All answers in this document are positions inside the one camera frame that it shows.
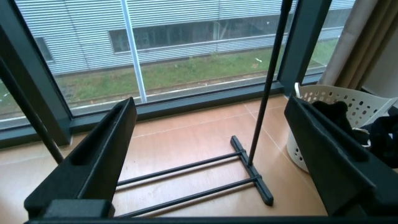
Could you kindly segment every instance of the white pole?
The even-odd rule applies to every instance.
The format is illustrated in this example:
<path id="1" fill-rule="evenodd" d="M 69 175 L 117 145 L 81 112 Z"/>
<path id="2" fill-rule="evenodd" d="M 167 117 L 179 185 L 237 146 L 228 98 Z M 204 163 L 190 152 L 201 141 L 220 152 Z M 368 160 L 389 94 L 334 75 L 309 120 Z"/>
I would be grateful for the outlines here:
<path id="1" fill-rule="evenodd" d="M 124 23 L 126 24 L 127 37 L 129 38 L 132 62 L 134 63 L 134 70 L 136 71 L 136 78 L 137 78 L 139 94 L 141 97 L 141 102 L 146 103 L 147 95 L 145 93 L 144 81 L 142 80 L 141 66 L 139 64 L 136 41 L 134 40 L 134 33 L 132 31 L 129 8 L 127 6 L 126 0 L 120 0 L 120 2 L 122 4 Z"/>

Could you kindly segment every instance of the brown curtain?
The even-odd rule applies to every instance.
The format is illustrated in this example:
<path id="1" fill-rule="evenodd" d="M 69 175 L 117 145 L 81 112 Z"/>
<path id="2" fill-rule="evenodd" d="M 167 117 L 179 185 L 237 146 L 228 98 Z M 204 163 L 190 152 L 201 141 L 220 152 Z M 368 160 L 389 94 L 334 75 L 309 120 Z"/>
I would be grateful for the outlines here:
<path id="1" fill-rule="evenodd" d="M 397 0 L 357 0 L 319 84 L 360 89 L 397 24 Z"/>

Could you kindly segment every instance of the white laundry basket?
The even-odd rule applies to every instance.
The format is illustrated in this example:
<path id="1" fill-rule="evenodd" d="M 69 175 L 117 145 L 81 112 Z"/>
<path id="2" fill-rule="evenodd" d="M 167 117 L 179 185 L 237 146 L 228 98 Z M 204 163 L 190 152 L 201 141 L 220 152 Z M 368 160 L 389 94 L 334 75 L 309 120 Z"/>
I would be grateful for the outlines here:
<path id="1" fill-rule="evenodd" d="M 327 85 L 300 86 L 299 83 L 296 83 L 295 91 L 298 98 L 309 103 L 323 101 L 332 104 L 337 101 L 344 101 L 348 105 L 347 118 L 353 128 L 360 128 L 365 124 L 372 123 L 378 117 L 384 115 L 398 100 L 398 98 L 381 98 L 357 90 Z M 291 131 L 287 138 L 286 147 L 292 160 L 301 169 L 308 172 L 300 149 Z"/>

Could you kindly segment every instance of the building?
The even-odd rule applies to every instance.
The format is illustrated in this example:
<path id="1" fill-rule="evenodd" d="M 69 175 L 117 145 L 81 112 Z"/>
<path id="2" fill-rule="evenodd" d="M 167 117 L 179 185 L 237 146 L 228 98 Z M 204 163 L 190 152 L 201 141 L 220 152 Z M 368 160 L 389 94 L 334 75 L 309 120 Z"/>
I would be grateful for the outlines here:
<path id="1" fill-rule="evenodd" d="M 149 63 L 272 47 L 281 2 L 129 0 L 127 4 L 140 63 Z M 16 3 L 54 75 L 132 65 L 119 0 Z M 341 34 L 353 4 L 354 0 L 333 0 L 320 40 Z"/>

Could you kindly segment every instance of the black clothes rack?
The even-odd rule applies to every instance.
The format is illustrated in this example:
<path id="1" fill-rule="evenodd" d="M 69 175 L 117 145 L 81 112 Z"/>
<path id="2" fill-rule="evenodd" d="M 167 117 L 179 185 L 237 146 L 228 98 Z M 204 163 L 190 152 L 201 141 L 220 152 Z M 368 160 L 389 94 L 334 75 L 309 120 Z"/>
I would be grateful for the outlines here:
<path id="1" fill-rule="evenodd" d="M 117 186 L 178 172 L 234 156 L 239 156 L 249 174 L 248 179 L 127 213 L 117 218 L 136 217 L 248 183 L 254 183 L 264 203 L 271 206 L 274 198 L 254 167 L 253 159 L 291 6 L 292 0 L 283 0 L 264 94 L 249 155 L 246 154 L 237 137 L 232 136 L 231 145 L 235 150 L 234 153 L 117 182 L 137 119 L 134 100 L 130 98 L 118 103 L 65 159 L 60 157 L 56 147 L 46 144 L 59 165 L 26 198 L 24 206 L 28 211 L 29 219 L 71 216 L 113 217 L 114 208 L 111 201 Z M 25 111 L 28 111 L 29 114 L 34 114 L 32 108 L 25 107 Z M 32 125 L 44 128 L 35 117 L 28 117 L 28 119 Z M 39 134 L 42 133 L 40 137 L 44 142 L 51 141 L 45 131 L 39 132 L 40 128 L 37 130 Z"/>

